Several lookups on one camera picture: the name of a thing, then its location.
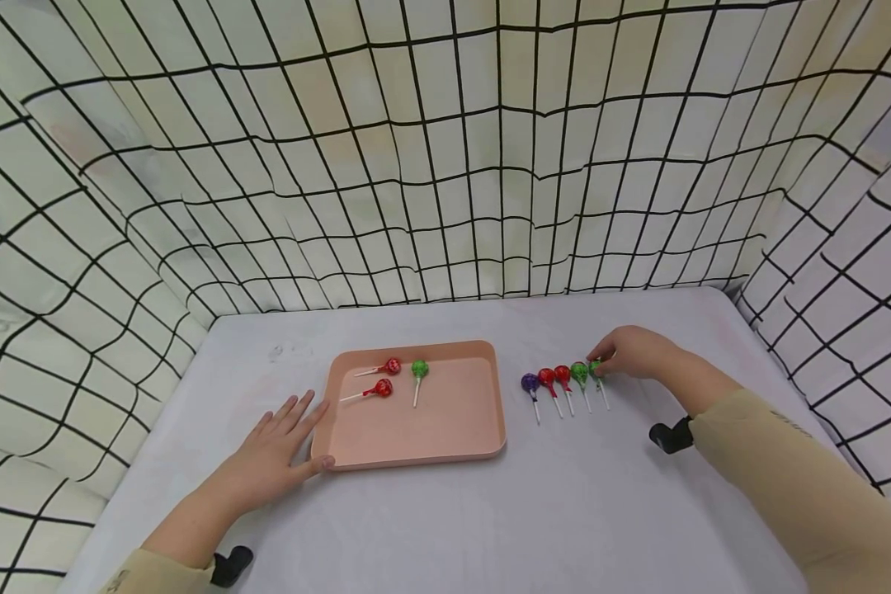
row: pink tray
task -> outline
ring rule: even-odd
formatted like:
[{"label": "pink tray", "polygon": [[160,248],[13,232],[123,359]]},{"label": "pink tray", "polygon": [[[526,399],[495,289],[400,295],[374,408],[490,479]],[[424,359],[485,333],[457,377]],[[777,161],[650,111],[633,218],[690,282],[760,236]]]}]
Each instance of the pink tray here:
[{"label": "pink tray", "polygon": [[[390,357],[402,361],[399,375],[353,377]],[[428,363],[429,374],[413,408],[416,380],[409,369],[416,359]],[[338,402],[382,377],[394,387],[389,398]],[[495,349],[484,340],[343,352],[333,359],[324,398],[331,408],[310,455],[332,455],[334,470],[491,458],[506,443]]]}]

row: lollipop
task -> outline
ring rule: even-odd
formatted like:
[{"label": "lollipop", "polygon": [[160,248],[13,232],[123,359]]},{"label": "lollipop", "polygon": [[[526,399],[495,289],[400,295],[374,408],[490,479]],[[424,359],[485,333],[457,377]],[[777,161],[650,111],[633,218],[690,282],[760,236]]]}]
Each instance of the lollipop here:
[{"label": "lollipop", "polygon": [[534,374],[525,374],[521,376],[521,388],[524,389],[529,396],[531,396],[531,404],[535,407],[535,420],[538,421],[538,425],[541,425],[541,415],[538,414],[538,395],[535,394],[535,390],[540,386],[540,382],[538,381],[538,375]]},{"label": "lollipop", "polygon": [[416,407],[416,402],[419,401],[419,384],[422,383],[422,378],[426,377],[429,373],[428,364],[422,359],[417,359],[412,363],[412,374],[416,376],[416,393],[412,395],[412,407]]},{"label": "lollipop", "polygon": [[396,375],[399,374],[399,371],[402,368],[402,365],[399,364],[399,359],[394,357],[385,362],[385,364],[383,364],[383,367],[375,367],[370,370],[360,371],[359,374],[353,374],[353,377],[359,377],[360,375],[378,374],[380,373],[380,371],[383,371],[384,374]]},{"label": "lollipop", "polygon": [[581,386],[581,394],[584,396],[584,404],[587,405],[587,411],[591,411],[591,401],[587,399],[587,366],[581,361],[575,361],[571,366],[571,377],[577,381],[577,385]]},{"label": "lollipop", "polygon": [[[590,368],[591,373],[594,374],[594,370],[600,366],[601,361],[591,361]],[[607,405],[607,410],[611,410],[611,403],[607,401],[607,392],[604,392],[604,383],[600,377],[597,377],[597,374],[594,374],[594,381],[597,385],[597,392],[601,393],[601,396],[604,398],[604,404]]]},{"label": "lollipop", "polygon": [[568,385],[568,382],[571,379],[571,370],[567,368],[567,365],[559,365],[554,368],[554,377],[558,378],[558,382],[564,388],[564,395],[567,398],[567,408],[571,410],[571,417],[574,417],[574,406],[571,404],[571,386]]},{"label": "lollipop", "polygon": [[364,390],[364,392],[359,392],[357,394],[353,394],[352,396],[346,396],[346,398],[340,398],[340,402],[344,402],[346,400],[352,400],[354,398],[366,398],[366,396],[370,396],[372,394],[376,394],[378,396],[383,396],[383,398],[387,398],[392,393],[392,383],[387,379],[383,378],[376,382],[376,386],[373,386],[370,389]]},{"label": "lollipop", "polygon": [[554,372],[545,367],[543,370],[538,371],[538,381],[551,393],[551,398],[554,399],[554,407],[558,409],[558,417],[564,418],[562,408],[558,406],[558,395],[554,393]]}]

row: tray rim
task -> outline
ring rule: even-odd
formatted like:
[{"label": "tray rim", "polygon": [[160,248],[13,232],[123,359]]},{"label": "tray rim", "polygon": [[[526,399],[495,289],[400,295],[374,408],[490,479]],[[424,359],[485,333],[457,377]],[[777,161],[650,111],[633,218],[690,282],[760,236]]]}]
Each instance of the tray rim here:
[{"label": "tray rim", "polygon": [[327,417],[320,421],[320,425],[329,421],[329,428],[326,427],[316,427],[313,432],[313,441],[310,442],[310,457],[315,458],[323,455],[329,454],[328,448],[329,443],[331,443],[331,438],[333,436],[333,420],[335,415],[337,415],[337,400],[340,398],[340,394],[338,390],[334,390],[337,394],[333,396],[329,395],[331,393],[331,378],[334,377],[333,371],[334,367],[338,367],[340,363],[342,363],[343,358],[345,356],[349,356],[352,354],[360,354],[361,352],[385,352],[385,354],[389,354],[388,356],[395,356],[395,351],[404,350],[404,349],[416,349],[416,348],[434,348],[434,347],[443,347],[443,346],[453,346],[453,345],[481,345],[488,352],[488,356],[485,357],[492,364],[492,389],[495,392],[495,403],[496,403],[496,420],[497,420],[497,429],[499,430],[499,438],[500,443],[496,446],[495,450],[478,452],[478,454],[474,455],[436,455],[436,456],[426,456],[422,458],[401,458],[397,460],[382,460],[376,462],[363,462],[358,464],[338,464],[334,465],[331,469],[333,473],[346,473],[347,471],[352,470],[366,470],[366,469],[388,469],[388,468],[398,468],[404,467],[404,465],[420,465],[420,464],[444,464],[450,462],[467,462],[471,460],[488,460],[490,458],[494,458],[497,455],[500,455],[502,450],[506,448],[506,444],[508,443],[508,433],[506,429],[506,422],[504,422],[504,407],[502,406],[502,386],[499,381],[499,359],[497,358],[497,353],[495,352],[495,346],[492,343],[488,342],[488,340],[484,340],[482,338],[476,338],[473,340],[456,340],[456,342],[435,342],[432,344],[412,344],[412,345],[401,345],[401,346],[383,346],[383,348],[379,349],[357,349],[353,351],[344,351],[340,352],[337,356],[333,357],[333,361],[331,362],[331,366],[329,366],[328,371],[328,379],[327,385],[324,387],[324,398],[329,399],[331,401],[331,407],[327,411]]}]

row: purple lollipop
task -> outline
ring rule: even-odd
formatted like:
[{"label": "purple lollipop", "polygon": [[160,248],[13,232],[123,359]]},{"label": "purple lollipop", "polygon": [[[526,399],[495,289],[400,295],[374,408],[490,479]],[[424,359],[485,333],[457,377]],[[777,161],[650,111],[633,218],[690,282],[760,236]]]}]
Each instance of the purple lollipop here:
[{"label": "purple lollipop", "polygon": [[541,382],[538,381],[538,375],[525,374],[521,376],[521,388],[527,393],[537,392],[540,386]]},{"label": "purple lollipop", "polygon": [[538,395],[535,394],[535,390],[538,389],[539,386],[541,386],[541,382],[538,381],[538,375],[525,374],[521,376],[521,388],[531,396],[531,404],[535,407],[535,420],[537,420],[540,425],[541,415],[538,414]]}]

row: tabletop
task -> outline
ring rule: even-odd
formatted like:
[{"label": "tabletop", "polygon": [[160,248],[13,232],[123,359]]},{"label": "tabletop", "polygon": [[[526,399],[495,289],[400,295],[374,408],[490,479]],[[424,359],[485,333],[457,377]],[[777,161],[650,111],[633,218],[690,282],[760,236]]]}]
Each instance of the tabletop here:
[{"label": "tabletop", "polygon": [[95,592],[265,411],[324,389],[340,352],[481,338],[497,352],[502,453],[308,481],[228,533],[219,550],[257,556],[234,592],[806,592],[737,489],[695,449],[649,441],[684,414],[659,383],[609,378],[610,411],[592,394],[593,414],[576,401],[563,420],[543,394],[535,424],[521,375],[579,361],[623,324],[706,357],[831,448],[716,289],[221,318],[59,591]]}]

